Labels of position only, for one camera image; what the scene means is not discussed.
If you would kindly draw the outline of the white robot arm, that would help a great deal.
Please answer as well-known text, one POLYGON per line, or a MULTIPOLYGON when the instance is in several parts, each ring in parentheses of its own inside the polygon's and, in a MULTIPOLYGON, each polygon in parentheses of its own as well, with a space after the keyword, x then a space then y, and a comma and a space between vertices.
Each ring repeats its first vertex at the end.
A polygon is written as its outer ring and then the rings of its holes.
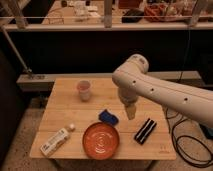
POLYGON ((213 128, 213 91, 148 76, 148 68, 144 56, 133 54, 113 72, 112 80, 125 106, 142 96, 213 128))

